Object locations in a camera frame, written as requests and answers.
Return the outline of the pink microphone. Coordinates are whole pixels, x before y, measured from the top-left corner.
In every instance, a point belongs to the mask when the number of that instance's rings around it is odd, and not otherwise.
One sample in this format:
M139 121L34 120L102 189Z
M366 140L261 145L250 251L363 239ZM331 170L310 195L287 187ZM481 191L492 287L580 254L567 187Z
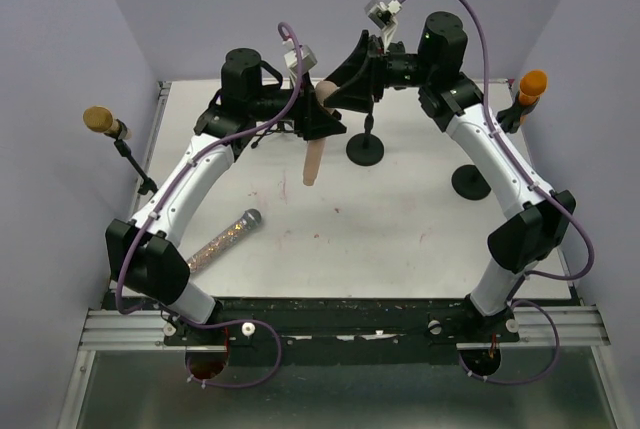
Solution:
M315 94L320 106L325 112L330 115L334 113L334 109L326 108L325 100L337 89L338 86L328 80L322 80L315 86ZM305 186L313 186L315 184L322 161L325 144L325 138L311 140L307 143L306 156L302 173L302 182Z

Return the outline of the black round base shock stand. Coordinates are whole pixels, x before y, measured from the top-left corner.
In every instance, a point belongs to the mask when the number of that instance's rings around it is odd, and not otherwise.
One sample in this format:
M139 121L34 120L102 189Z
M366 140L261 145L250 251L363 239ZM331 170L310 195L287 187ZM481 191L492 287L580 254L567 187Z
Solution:
M370 107L364 119L364 130L351 137L346 145L346 155L356 165L370 167L384 157L384 144L373 133L374 122L373 107Z

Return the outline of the silver glitter microphone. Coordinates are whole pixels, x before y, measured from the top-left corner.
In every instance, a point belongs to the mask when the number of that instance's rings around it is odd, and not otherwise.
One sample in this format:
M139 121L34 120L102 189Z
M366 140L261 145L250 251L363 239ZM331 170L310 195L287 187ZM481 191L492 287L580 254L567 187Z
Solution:
M217 259L245 239L262 225L262 215L258 209L247 209L236 221L198 249L188 260L191 275L209 268Z

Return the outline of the black tripod shock mount stand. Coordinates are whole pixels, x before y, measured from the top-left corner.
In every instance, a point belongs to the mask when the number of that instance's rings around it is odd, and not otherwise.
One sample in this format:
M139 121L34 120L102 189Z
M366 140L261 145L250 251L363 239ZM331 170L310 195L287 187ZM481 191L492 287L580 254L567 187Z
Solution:
M294 134L294 122L290 119L281 119L278 122L262 129L260 131L255 130L253 134L253 139L250 144L251 149L256 149L260 142L267 136L278 135L278 134Z

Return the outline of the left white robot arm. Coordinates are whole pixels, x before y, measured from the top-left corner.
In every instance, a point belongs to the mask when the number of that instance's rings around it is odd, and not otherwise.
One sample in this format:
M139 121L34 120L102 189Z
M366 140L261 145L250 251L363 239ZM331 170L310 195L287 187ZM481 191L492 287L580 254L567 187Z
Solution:
M178 165L129 220L115 219L106 230L116 289L129 288L188 319L188 333L201 344L220 336L222 321L214 313L216 299L191 281L178 247L210 189L257 133L282 120L307 143L302 181L311 186L318 177L325 139L346 131L328 103L344 84L339 75L311 83L312 54L305 46L289 49L285 61L288 88L279 72L273 74L275 83L264 84L262 73L270 66L256 50L230 51L220 87L199 116Z

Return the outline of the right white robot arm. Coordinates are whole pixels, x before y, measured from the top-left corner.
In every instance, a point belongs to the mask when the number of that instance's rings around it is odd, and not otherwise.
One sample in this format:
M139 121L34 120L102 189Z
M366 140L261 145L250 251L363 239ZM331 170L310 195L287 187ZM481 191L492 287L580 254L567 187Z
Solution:
M455 191L474 199L477 184L470 175L476 173L485 186L480 195L495 195L505 221L487 238L488 266L467 297L473 308L459 319L462 333L480 341L494 332L495 316L506 310L522 280L560 245L576 201L539 176L507 138L506 114L494 114L488 92L461 70L467 43L462 21L443 11L427 16L414 53L363 31L329 75L337 89L326 104L370 115L385 90L416 88L423 112L470 159L454 171Z

